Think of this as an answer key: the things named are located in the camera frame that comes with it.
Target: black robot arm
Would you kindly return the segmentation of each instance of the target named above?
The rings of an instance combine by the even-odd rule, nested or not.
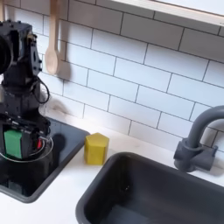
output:
[[[42,61],[37,36],[29,24],[0,23],[0,74],[3,101],[0,103],[0,151],[5,156],[27,159],[48,137],[50,122],[39,113],[39,104],[49,100],[49,90],[38,77]],[[47,98],[43,101],[40,85]]]

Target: wooden utensil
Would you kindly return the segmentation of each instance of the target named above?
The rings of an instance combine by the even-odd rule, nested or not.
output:
[[[60,0],[51,0],[49,46],[45,53],[45,66],[49,74],[56,74],[60,69],[58,50]]]
[[[4,0],[0,0],[0,21],[4,21]]]

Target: black stovetop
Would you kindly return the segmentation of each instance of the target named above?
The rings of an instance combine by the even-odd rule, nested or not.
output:
[[[62,122],[51,121],[52,152],[31,163],[19,164],[0,157],[0,192],[31,203],[53,182],[84,145],[88,133]]]

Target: sink basin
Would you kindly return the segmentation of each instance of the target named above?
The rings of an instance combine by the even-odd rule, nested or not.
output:
[[[118,153],[81,197],[76,218],[80,224],[223,224],[224,188]]]

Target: sink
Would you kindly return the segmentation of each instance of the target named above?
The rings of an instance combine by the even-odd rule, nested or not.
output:
[[[224,188],[118,153],[81,197],[76,218],[80,224],[223,224]]]

